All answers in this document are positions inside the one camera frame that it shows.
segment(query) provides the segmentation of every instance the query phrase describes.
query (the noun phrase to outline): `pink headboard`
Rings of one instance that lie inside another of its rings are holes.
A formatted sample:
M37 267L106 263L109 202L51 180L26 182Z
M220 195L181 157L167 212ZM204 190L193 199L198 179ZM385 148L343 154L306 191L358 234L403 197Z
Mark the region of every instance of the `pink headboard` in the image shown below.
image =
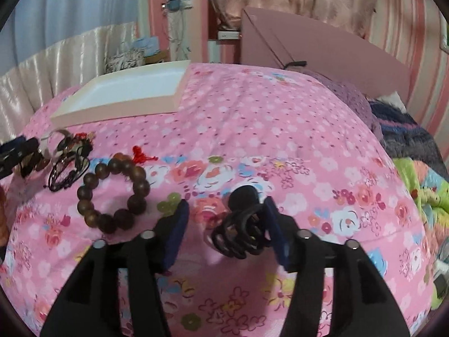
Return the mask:
M280 68L307 61L307 69L354 84L376 98L394 91L407 98L409 70L368 41L300 15L247 7L242 16L242 65Z

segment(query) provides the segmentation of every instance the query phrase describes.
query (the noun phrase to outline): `pink floral bedsheet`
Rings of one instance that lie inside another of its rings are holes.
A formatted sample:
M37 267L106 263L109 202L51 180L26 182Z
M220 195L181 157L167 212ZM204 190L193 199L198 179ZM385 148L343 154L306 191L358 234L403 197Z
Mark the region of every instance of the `pink floral bedsheet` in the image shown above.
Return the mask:
M69 89L39 110L27 136L50 128L49 115ZM226 197L253 185L273 196L300 227L342 243L360 240L398 301L413 331L430 309L430 255L423 225L393 162L358 117L309 76L238 65L192 65L177 113L96 122L71 128L94 131L92 164L140 145L151 183L148 210L129 240L170 214L179 198L191 214L175 265L158 276L174 337L278 336L295 280L276 265L271 249L240 261L215 251L210 229L226 213ZM46 174L9 178L7 214L12 232L0 283L37 334L58 291L91 241L76 210L76 190L51 193ZM113 213L126 204L131 183L110 176L94 191L96 208ZM124 333L132 334L126 271L120 272ZM331 320L332 270L326 272L319 335Z

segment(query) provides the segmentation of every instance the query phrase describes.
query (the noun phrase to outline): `silver screw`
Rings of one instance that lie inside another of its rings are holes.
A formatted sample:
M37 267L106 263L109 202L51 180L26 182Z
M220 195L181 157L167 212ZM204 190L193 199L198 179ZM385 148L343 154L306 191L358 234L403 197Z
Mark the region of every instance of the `silver screw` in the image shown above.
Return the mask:
M346 245L350 249L358 249L360 247L360 243L358 243L356 240L347 240Z
M93 247L95 249L102 249L105 245L106 245L106 241L105 240L96 240L93 243Z
M298 236L299 236L300 238L304 238L305 240L308 240L308 239L311 237L311 232L308 231L307 229L301 229L301 230L298 232Z
M141 233L141 237L144 240L150 240L151 238L153 238L154 236L156 236L156 233L154 233L153 231L147 230L147 231L143 231Z

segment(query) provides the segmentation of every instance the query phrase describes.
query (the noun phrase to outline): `white satin curtain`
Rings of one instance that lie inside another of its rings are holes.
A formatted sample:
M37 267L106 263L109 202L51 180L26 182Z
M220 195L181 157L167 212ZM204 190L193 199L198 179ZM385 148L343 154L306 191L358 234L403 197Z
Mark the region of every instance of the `white satin curtain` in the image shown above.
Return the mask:
M138 0L20 0L0 31L0 142L136 36Z

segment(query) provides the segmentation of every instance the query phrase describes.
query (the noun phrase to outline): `red beaded bracelet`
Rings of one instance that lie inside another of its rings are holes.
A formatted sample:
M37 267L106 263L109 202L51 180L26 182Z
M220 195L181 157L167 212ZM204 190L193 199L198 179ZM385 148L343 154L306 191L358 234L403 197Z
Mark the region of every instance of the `red beaded bracelet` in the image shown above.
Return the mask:
M134 192L127 201L128 209L118 209L114 215L101 214L95 210L92 203L92 190L98 186L99 180L104 180L112 173L129 176L132 180ZM99 163L95 167L95 173L87 173L84 185L78 188L78 212L84 216L84 221L91 228L98 228L104 234L113 234L117 228L124 231L131 229L134 225L134 216L140 215L146 210L145 197L150 193L150 183L146 180L145 170L136 166L131 159L119 160L112 158L108 164Z

